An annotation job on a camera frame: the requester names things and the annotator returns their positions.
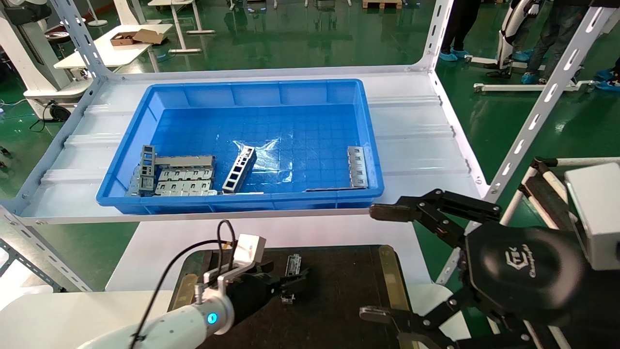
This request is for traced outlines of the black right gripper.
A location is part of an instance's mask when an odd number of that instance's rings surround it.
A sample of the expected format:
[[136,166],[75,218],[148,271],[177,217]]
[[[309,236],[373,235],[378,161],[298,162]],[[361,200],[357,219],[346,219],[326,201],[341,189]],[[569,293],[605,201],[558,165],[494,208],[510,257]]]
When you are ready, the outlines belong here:
[[[449,216],[498,222],[496,204],[435,189],[420,197],[402,196],[394,204],[372,204],[370,217],[387,222],[419,222],[452,248],[465,247],[473,286],[504,314],[536,325],[558,327],[574,349],[619,347],[619,272],[590,265],[573,232],[546,227],[481,225],[465,229]],[[470,305],[488,307],[467,287],[425,315],[365,306],[359,317],[385,323],[399,340],[428,349],[534,349],[533,338],[516,329],[498,335],[452,340],[441,325]]]

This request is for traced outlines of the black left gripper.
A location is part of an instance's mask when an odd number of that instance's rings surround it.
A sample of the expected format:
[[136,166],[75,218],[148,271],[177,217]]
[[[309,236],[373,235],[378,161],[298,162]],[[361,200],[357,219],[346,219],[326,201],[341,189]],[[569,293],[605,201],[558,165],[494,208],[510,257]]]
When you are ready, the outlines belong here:
[[309,274],[310,268],[304,268],[298,274],[288,276],[277,276],[272,272],[237,276],[227,286],[227,296],[234,312],[233,324],[254,315],[274,297],[285,305],[292,305],[296,299],[295,292],[304,290]]

